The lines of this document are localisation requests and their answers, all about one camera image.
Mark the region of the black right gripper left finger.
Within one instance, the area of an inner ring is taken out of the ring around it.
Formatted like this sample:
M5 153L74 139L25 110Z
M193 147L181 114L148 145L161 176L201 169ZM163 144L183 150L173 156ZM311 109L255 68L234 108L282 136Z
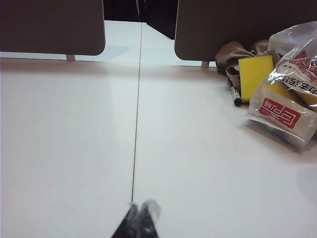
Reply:
M135 238L135 221L138 214L138 205L131 203L130 208L111 238Z

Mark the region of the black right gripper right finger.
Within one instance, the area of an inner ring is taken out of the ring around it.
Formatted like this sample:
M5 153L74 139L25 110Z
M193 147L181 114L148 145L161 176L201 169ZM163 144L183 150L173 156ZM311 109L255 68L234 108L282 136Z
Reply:
M153 199L147 199L138 213L137 237L158 238L156 222L161 214L161 207Z

